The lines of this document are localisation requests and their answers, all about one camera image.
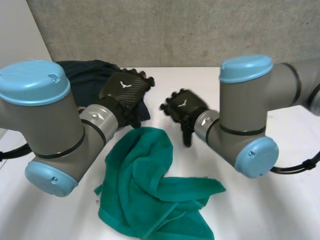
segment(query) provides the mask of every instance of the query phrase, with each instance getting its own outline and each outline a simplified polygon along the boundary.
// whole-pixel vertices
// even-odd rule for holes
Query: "black band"
[[[299,99],[300,94],[301,94],[301,81],[300,81],[300,77],[298,75],[297,70],[295,69],[294,66],[292,66],[289,63],[283,62],[283,65],[286,65],[288,68],[290,68],[290,70],[292,71],[294,78],[295,78],[295,83],[296,83],[296,92],[295,92],[295,96],[292,100],[292,102],[290,103],[289,107],[293,106]]]
[[[311,92],[308,100],[306,101],[306,107],[307,109],[310,110],[312,101],[314,100],[315,96],[317,95],[317,93],[320,91],[320,84],[318,84],[318,86],[315,87],[315,89]]]
[[[70,147],[69,149],[65,150],[65,151],[62,151],[62,152],[58,152],[58,153],[55,153],[55,154],[49,154],[49,155],[44,155],[44,154],[38,154],[36,152],[33,152],[34,155],[36,155],[38,158],[41,158],[41,159],[57,159],[57,158],[61,158],[65,155],[68,155],[70,153],[72,153],[74,150],[76,150],[78,147],[81,146],[81,144],[84,142],[86,138],[86,132],[85,132],[85,129],[83,129],[83,135],[80,139],[80,141],[78,141],[74,146]]]
[[[105,134],[101,131],[101,129],[99,127],[97,127],[96,125],[94,125],[92,122],[86,120],[86,119],[81,119],[81,122],[83,124],[87,124],[89,125],[90,127],[92,127],[94,130],[97,131],[97,133],[100,135],[100,137],[102,138],[102,141],[103,141],[103,146],[105,146],[107,144],[107,139],[106,139],[106,136]]]
[[[255,136],[255,135],[259,135],[262,134],[266,131],[266,126],[264,126],[261,129],[258,130],[253,130],[253,131],[236,131],[236,130],[231,130],[229,128],[226,128],[225,126],[222,126],[220,124],[220,128],[222,131],[228,133],[228,134],[233,134],[233,135],[238,135],[238,136]]]
[[[205,142],[206,142],[206,143],[208,143],[208,137],[209,137],[209,133],[210,133],[212,127],[213,127],[217,122],[219,122],[219,119],[220,119],[220,118],[217,118],[216,120],[214,120],[214,121],[211,123],[211,125],[209,126],[208,130],[206,131],[206,134],[205,134]]]

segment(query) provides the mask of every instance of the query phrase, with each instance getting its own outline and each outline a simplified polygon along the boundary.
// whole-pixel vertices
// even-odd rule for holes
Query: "dark navy cloth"
[[[112,63],[92,61],[58,61],[71,84],[71,91],[78,107],[87,107],[97,103],[100,90],[105,86],[106,81],[120,68]],[[150,119],[149,111],[142,101],[138,106],[138,120]]]

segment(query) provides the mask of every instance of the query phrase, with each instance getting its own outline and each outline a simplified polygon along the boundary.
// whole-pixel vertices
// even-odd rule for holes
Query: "light blue joint cap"
[[[68,196],[78,186],[78,182],[70,175],[38,161],[29,162],[24,174],[37,188],[57,197]]]
[[[0,70],[0,98],[21,106],[42,106],[63,99],[70,82],[52,61],[21,61]]]
[[[242,149],[234,168],[248,178],[257,178],[269,172],[279,156],[279,149],[272,138],[263,136],[253,140]]]
[[[221,64],[219,80],[224,84],[243,83],[269,73],[273,66],[272,58],[267,55],[230,58]]]

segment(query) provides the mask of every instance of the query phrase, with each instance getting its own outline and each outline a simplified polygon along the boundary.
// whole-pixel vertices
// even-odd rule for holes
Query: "black carbon fiber hand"
[[[155,86],[153,77],[146,78],[144,71],[123,69],[115,72],[99,94],[97,104],[105,106],[117,118],[119,128],[131,125],[139,128],[137,108],[151,87]]]
[[[200,114],[208,110],[207,104],[192,91],[184,89],[179,93],[173,92],[165,101],[160,109],[175,123],[181,125],[183,143],[186,147],[191,147],[196,120]]]

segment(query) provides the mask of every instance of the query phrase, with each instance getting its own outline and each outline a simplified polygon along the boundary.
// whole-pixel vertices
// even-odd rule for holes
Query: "black cable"
[[[4,159],[20,158],[25,155],[28,155],[31,152],[32,150],[27,143],[11,151],[7,151],[7,152],[0,151],[0,162]]]
[[[302,164],[291,167],[276,167],[274,166],[270,171],[275,174],[299,174],[304,171],[314,169],[320,161],[320,151],[311,159],[305,160]]]

